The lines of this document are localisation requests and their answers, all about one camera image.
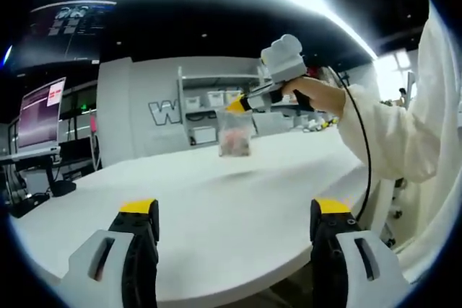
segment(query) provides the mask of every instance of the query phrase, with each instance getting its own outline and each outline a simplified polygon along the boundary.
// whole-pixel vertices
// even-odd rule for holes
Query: hand
[[[328,86],[310,77],[300,77],[290,81],[284,86],[282,94],[293,94],[294,90],[309,97],[311,99],[310,104],[314,109],[342,117],[346,101],[344,90]]]

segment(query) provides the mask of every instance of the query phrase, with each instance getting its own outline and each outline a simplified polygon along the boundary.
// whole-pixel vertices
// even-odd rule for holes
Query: person
[[[427,194],[420,212],[426,219],[422,232],[399,254],[410,281],[433,263],[462,206],[461,57],[455,38],[430,4],[419,43],[418,92],[409,109],[380,104],[361,86],[349,87],[365,126],[373,172],[389,180],[404,177]],[[339,117],[343,142],[367,164],[359,119],[346,91],[311,78],[296,79],[283,92],[294,90],[309,96],[315,109]]]
[[[406,107],[406,90],[404,88],[399,89],[399,100],[397,100],[396,106]]]

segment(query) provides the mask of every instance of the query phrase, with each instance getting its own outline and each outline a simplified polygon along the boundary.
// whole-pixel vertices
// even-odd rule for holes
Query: screen on wall
[[[58,141],[59,108],[66,79],[51,82],[22,98],[18,148]]]
[[[30,12],[29,26],[5,65],[11,71],[68,61],[99,63],[101,32],[116,3],[68,1]]]

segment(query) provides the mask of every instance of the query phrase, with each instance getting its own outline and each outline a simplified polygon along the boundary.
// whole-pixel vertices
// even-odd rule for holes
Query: plastic bag
[[[252,111],[233,113],[217,111],[219,155],[221,157],[248,157],[252,135]]]

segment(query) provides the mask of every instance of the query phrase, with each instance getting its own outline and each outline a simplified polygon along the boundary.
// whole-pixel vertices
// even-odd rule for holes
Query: window
[[[72,94],[66,95],[61,101],[61,111],[60,114],[68,113],[72,111],[72,101],[74,96]]]
[[[379,57],[374,61],[374,68],[381,100],[398,100],[401,97],[399,89],[407,89],[408,73],[411,71],[407,52],[400,50]]]
[[[91,115],[86,113],[84,115],[80,115],[77,117],[77,135],[79,138],[88,137],[92,134],[91,125],[90,125],[90,118],[93,116],[94,113]]]
[[[96,107],[96,86],[77,92],[77,109],[86,110]]]
[[[58,142],[67,142],[75,140],[74,136],[74,119],[68,118],[59,121]]]
[[[412,90],[411,90],[411,100],[414,99],[417,95],[417,86],[414,85],[412,86]]]

